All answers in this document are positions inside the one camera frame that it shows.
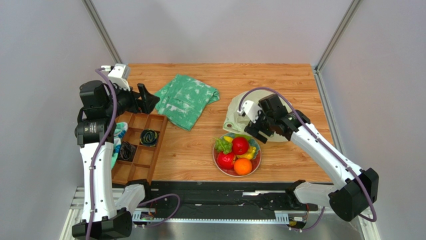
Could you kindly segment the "translucent avocado print plastic bag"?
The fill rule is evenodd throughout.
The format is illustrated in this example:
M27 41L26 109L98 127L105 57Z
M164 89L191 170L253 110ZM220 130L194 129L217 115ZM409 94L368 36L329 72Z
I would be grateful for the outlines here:
M223 123L223 130L228 131L230 133L234 134L243 134L248 135L248 133L244 132L244 128L249 124L250 119L248 116L241 116L238 114L238 107L239 103L242 99L242 97L247 93L248 91L244 91L240 93L239 95L235 96L227 109L226 117ZM252 93L250 93L244 101L252 101L254 103L258 103L258 101L264 97L267 97L271 95L272 92L268 90L256 90ZM283 106L285 106L286 110L288 112L291 112L291 103L290 105L287 104L283 99L279 98ZM280 136L277 133L272 134L271 136L267 136L266 134L259 132L263 137L266 137L268 142L288 142L288 140L284 136Z

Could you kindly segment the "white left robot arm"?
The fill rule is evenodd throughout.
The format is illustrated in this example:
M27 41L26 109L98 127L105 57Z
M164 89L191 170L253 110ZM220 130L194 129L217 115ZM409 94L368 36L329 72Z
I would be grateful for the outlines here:
M84 203L81 220L72 226L78 240L116 240L131 235L133 212L145 197L147 180L131 180L115 201L112 156L115 150L116 117L125 112L150 114L159 97L139 83L138 91L119 88L111 82L92 80L82 84L83 104L74 134L84 170Z

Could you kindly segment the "red fake apple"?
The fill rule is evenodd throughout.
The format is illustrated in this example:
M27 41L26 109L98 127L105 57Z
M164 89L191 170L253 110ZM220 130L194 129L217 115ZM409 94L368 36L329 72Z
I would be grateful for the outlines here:
M217 164L221 169L230 170L234 168L236 155L233 152L225 154L223 151L217 156Z
M250 148L249 141L242 136L238 136L232 140L232 152L235 155L243 155Z

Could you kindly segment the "orange fake orange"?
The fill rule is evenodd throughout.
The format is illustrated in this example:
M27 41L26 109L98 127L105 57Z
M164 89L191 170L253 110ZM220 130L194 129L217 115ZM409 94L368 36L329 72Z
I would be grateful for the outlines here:
M233 170L238 176L245 176L252 172L253 164L249 159L239 158L234 162Z

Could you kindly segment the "yellow fake banana bunch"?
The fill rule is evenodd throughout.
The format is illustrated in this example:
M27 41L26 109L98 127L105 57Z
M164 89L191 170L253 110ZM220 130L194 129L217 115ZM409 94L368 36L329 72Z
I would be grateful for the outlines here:
M222 137L222 139L225 139L226 141L232 143L234 137L231 137L230 135L225 135L225 136ZM245 158L245 159L248 159L248 160L252 160L252 159L255 158L255 156L258 152L257 142L253 138L251 138L250 141L248 141L248 142L249 142L249 145L250 145L248 151L245 154L242 154L242 155L236 155L235 154L237 158Z

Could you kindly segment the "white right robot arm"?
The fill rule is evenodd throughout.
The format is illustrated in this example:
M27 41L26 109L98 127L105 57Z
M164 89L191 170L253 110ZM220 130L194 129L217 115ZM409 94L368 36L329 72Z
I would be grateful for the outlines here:
M292 201L331 208L346 222L362 217L378 197L379 175L372 169L363 169L355 164L316 129L310 119L293 106L285 107L285 98L270 94L258 102L243 97L238 105L238 114L249 118L244 131L266 143L268 137L279 135L294 143L325 171L332 185L296 181L287 192Z

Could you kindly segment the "green fake grapes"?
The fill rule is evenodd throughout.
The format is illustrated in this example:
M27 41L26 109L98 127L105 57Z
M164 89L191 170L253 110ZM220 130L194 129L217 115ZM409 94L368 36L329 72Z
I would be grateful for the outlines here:
M227 141L223 138L215 137L214 139L215 139L214 149L216 151L218 151L219 153L222 152L225 155L227 155L227 154L229 154L233 151L232 150L232 147L233 147L232 142L229 142L229 141Z

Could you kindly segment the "green fake apple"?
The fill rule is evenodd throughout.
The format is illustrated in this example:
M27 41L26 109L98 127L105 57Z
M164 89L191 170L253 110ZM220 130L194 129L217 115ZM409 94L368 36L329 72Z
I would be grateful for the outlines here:
M250 139L251 139L251 137L250 137L250 136L248 136L248 135L244 135L244 134L234 134L234 138L238 138L238 137L245 138L247 141L250 141Z

